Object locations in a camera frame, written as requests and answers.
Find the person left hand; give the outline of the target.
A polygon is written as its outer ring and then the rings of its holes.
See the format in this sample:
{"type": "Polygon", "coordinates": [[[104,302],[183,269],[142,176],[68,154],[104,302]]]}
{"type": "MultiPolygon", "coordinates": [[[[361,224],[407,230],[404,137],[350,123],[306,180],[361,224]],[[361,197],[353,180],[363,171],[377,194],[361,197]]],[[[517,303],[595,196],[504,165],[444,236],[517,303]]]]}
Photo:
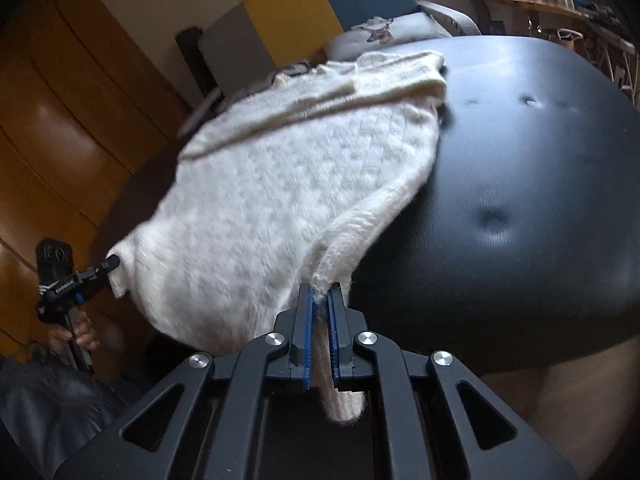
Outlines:
{"type": "Polygon", "coordinates": [[[75,341],[87,351],[96,351],[100,341],[88,314],[83,310],[76,310],[72,315],[73,328],[69,330],[61,325],[53,325],[48,333],[48,347],[57,354],[61,354],[65,345],[75,341]]]}

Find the person left forearm black sleeve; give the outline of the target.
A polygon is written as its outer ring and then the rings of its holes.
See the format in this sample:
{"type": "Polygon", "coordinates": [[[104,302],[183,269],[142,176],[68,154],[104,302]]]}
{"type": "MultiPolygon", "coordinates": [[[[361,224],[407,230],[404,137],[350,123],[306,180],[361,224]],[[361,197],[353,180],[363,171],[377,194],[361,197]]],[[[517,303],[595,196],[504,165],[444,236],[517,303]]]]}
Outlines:
{"type": "Polygon", "coordinates": [[[43,479],[110,426],[140,391],[75,370],[48,348],[26,362],[1,359],[1,421],[43,479]]]}

